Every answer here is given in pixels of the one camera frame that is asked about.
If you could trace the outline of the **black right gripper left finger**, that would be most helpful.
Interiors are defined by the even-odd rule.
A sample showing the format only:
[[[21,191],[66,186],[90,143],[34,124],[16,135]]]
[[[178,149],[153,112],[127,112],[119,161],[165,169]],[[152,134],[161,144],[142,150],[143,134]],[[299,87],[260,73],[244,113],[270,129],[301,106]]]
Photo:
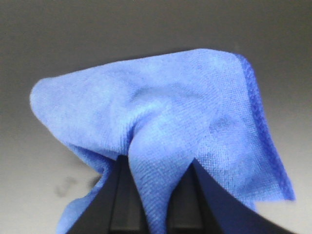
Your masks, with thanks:
[[[75,222],[77,234],[146,234],[148,227],[128,158],[119,156],[100,191]]]

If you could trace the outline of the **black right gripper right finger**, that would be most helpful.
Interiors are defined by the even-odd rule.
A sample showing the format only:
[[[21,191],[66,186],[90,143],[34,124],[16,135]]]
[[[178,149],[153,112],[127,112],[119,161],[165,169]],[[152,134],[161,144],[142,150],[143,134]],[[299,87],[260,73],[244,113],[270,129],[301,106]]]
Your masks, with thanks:
[[[192,163],[168,207],[169,234],[289,234],[225,191],[199,163]]]

